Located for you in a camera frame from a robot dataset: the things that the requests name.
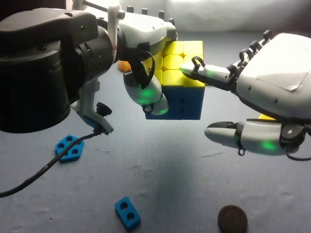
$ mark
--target yellow cube tile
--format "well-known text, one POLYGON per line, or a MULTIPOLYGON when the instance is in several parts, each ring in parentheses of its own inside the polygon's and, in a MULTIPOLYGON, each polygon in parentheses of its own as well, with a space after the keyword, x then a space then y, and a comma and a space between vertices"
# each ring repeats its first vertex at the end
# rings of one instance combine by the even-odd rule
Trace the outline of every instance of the yellow cube tile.
POLYGON ((275 120, 275 119, 273 119, 272 117, 266 116, 266 115, 264 115, 264 114, 261 114, 260 117, 259 117, 259 119, 262 119, 262 120, 275 120))
POLYGON ((166 44, 163 50, 163 56, 166 55, 179 55, 184 56, 184 42, 183 41, 173 41, 166 44))
POLYGON ((169 69, 180 69, 184 59, 179 55, 167 55, 163 58, 163 71, 169 69))
POLYGON ((161 84, 162 84, 162 74, 163 71, 161 69, 155 69, 155 76, 161 84))
POLYGON ((187 55, 187 56, 185 56, 185 57, 184 57, 184 63, 186 63, 186 62, 191 62, 191 59, 192 59, 194 56, 201 57, 201 58, 204 60, 203 55, 193 54, 193 55, 187 55))
POLYGON ((184 76, 184 87, 205 87, 205 84, 198 81, 198 80, 193 80, 190 78, 187 78, 186 76, 184 76))
MULTIPOLYGON (((155 68, 156 69, 162 69, 163 66, 163 57, 160 54, 154 55, 154 60, 155 60, 155 68)), ((145 68, 151 68, 152 66, 152 59, 151 57, 145 60, 144 62, 145 68)))
POLYGON ((162 76, 163 86, 183 86, 184 75, 180 70, 166 70, 162 76))
POLYGON ((184 41, 184 56, 191 54, 204 54, 203 41, 184 41))

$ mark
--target orange object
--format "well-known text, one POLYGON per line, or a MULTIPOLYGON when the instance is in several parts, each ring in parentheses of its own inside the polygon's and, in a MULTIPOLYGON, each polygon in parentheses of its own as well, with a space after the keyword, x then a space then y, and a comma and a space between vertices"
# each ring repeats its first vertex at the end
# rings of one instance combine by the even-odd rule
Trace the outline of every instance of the orange object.
POLYGON ((123 73, 132 72, 130 64, 126 61, 119 61, 119 70, 123 73))

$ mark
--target dark brown disc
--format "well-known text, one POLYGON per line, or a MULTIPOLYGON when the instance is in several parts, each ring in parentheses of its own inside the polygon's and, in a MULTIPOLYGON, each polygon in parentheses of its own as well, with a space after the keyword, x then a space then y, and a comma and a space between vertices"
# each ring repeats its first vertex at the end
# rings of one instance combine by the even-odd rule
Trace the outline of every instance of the dark brown disc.
POLYGON ((245 233, 247 216, 240 207, 227 205, 219 211, 218 224, 224 233, 245 233))

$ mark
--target white backdrop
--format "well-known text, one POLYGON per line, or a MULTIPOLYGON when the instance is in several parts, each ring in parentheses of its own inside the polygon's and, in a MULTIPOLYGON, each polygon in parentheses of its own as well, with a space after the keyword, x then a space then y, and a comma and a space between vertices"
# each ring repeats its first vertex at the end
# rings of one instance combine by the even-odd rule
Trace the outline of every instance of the white backdrop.
POLYGON ((119 2, 124 10, 132 5, 136 13, 148 8, 148 14, 153 16, 164 10, 166 20, 174 18, 179 31, 311 31, 311 0, 90 1, 104 6, 119 2))

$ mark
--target robotic hand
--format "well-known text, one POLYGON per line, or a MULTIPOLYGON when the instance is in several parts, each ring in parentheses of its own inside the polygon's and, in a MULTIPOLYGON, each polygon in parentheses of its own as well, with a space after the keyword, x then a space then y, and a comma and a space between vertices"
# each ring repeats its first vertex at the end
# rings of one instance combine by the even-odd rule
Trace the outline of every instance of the robotic hand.
POLYGON ((298 151, 306 132, 311 134, 311 39, 286 33, 271 39, 270 31, 263 37, 227 68, 193 57, 181 70, 191 79, 231 91, 250 108, 275 119, 213 123, 205 129, 208 139, 237 148, 239 155, 248 150, 297 159, 289 153, 298 151))
POLYGON ((70 105, 93 128, 109 134, 103 103, 94 110, 98 77, 119 59, 132 73, 124 76, 130 97, 152 114, 167 111, 168 104, 154 67, 141 63, 177 39, 173 19, 125 13, 120 5, 104 8, 74 0, 73 10, 39 8, 14 14, 0 22, 0 130, 28 133, 58 124, 70 105), (87 6, 103 17, 80 11, 87 6))

